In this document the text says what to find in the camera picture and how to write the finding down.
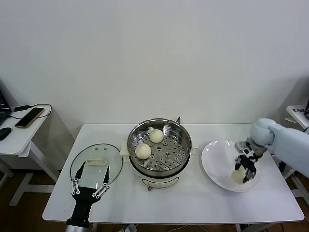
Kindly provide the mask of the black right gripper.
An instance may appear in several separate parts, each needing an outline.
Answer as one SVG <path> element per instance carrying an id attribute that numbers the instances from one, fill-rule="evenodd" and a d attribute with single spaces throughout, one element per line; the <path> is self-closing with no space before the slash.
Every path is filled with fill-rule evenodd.
<path id="1" fill-rule="evenodd" d="M 258 157 L 253 153 L 247 157 L 246 155 L 240 155 L 235 159 L 235 170 L 239 170 L 241 166 L 246 170 L 245 177 L 242 181 L 243 184 L 255 178 L 256 167 L 255 163 L 258 161 Z"/>

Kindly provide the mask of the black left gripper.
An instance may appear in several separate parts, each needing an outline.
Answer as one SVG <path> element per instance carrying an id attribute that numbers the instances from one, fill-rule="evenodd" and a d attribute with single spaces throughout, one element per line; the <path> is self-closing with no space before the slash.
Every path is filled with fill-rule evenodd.
<path id="1" fill-rule="evenodd" d="M 67 225 L 72 226 L 89 226 L 89 217 L 92 204 L 98 202 L 98 198 L 101 198 L 110 188 L 110 167 L 107 167 L 103 185 L 97 190 L 89 187 L 79 187 L 79 180 L 82 177 L 85 162 L 82 163 L 80 168 L 76 171 L 74 177 L 70 179 L 71 194 L 76 201 L 72 216 L 66 221 Z"/>

